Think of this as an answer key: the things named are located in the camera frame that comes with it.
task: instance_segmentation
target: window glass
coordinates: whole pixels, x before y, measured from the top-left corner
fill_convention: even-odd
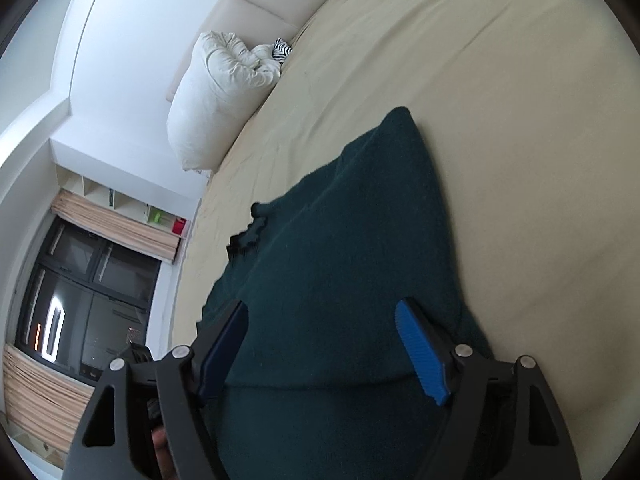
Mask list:
[[[24,318],[22,342],[44,360],[78,372],[79,344],[92,293],[39,267]]]
[[[57,220],[34,266],[15,343],[43,364],[95,382],[144,344],[160,262]]]
[[[82,348],[81,374],[97,380],[129,343],[144,344],[144,310],[95,294]]]
[[[153,296],[157,274],[158,260],[109,244],[100,258],[94,282],[148,303]]]
[[[99,243],[98,237],[61,223],[51,240],[47,254],[69,270],[85,274]]]

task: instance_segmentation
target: green object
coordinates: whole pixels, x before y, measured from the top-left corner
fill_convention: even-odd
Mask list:
[[[406,108],[283,197],[252,207],[203,309],[249,307],[206,420],[235,480],[406,480],[442,420],[396,333],[413,296],[485,356],[463,303],[433,163]]]

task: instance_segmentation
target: curtain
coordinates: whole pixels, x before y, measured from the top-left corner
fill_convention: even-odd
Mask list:
[[[54,199],[51,210],[78,227],[134,251],[169,262],[175,258],[180,242],[177,235],[131,220],[64,189]]]
[[[68,452],[94,389],[4,346],[6,416],[27,433]]]

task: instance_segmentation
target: beige bed sheet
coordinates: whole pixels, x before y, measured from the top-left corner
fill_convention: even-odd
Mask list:
[[[640,57],[602,0],[329,0],[210,183],[173,343],[195,336],[250,205],[406,105],[467,303],[499,358],[537,358],[601,478],[640,419],[639,103]]]

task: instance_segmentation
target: black window frame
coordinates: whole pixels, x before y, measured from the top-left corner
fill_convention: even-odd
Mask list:
[[[80,273],[74,269],[70,269],[64,266],[61,262],[57,261],[53,256],[49,254],[49,248],[51,247],[55,237],[58,236],[58,232],[61,226],[63,226],[65,229],[72,229],[76,232],[81,232],[85,235],[88,235],[90,238],[98,241],[98,245],[94,249],[94,252],[92,253],[91,260],[87,265],[87,270],[85,273]],[[28,315],[28,311],[30,310],[29,302],[34,293],[34,286],[35,286],[36,280],[38,279],[39,270],[45,269],[45,271],[48,270],[50,272],[53,272],[60,280],[69,282],[88,292],[97,294],[98,296],[102,296],[107,300],[114,301],[117,303],[122,303],[124,305],[132,306],[136,309],[143,310],[146,313],[147,323],[145,325],[145,329],[142,337],[143,339],[146,340],[146,332],[148,330],[148,314],[151,310],[153,294],[150,295],[148,301],[143,301],[143,300],[139,300],[138,298],[134,298],[126,294],[122,294],[117,290],[113,290],[112,288],[106,287],[94,281],[94,276],[98,271],[98,265],[100,264],[100,260],[103,254],[108,250],[108,247],[110,245],[119,246],[119,244],[115,242],[111,242],[106,238],[103,238],[99,235],[96,235],[82,228],[79,228],[78,226],[73,225],[71,222],[67,222],[63,220],[60,217],[56,217],[52,225],[49,227],[49,231],[47,232],[47,235],[45,236],[44,241],[41,244],[40,249],[38,250],[38,256],[36,257],[36,261],[33,264],[33,269],[31,269],[31,275],[29,277],[27,288],[24,293],[24,297],[22,298],[22,302],[20,303],[20,314],[18,316],[18,326],[17,326],[17,332],[15,336],[15,347],[18,350],[27,354],[29,357],[45,365],[46,367],[52,368],[53,370],[60,372],[67,377],[71,377],[77,381],[81,381],[82,383],[88,384],[90,386],[95,386],[97,384],[97,380],[94,381],[89,379],[88,377],[82,376],[79,373],[80,372],[79,368],[76,373],[73,373],[69,371],[67,368],[55,362],[47,361],[45,358],[42,357],[40,352],[35,351],[33,348],[25,344],[22,341],[21,335],[24,329],[24,324],[26,322],[25,318]],[[123,247],[123,248],[129,251],[133,251],[132,249],[129,249],[126,247]],[[161,261],[156,258],[153,258],[153,259],[156,260],[156,271],[154,275],[154,283],[157,283],[158,274],[160,273]],[[88,319],[84,326],[84,331],[82,332],[83,341],[84,341],[84,338],[86,338],[87,325],[88,325]]]

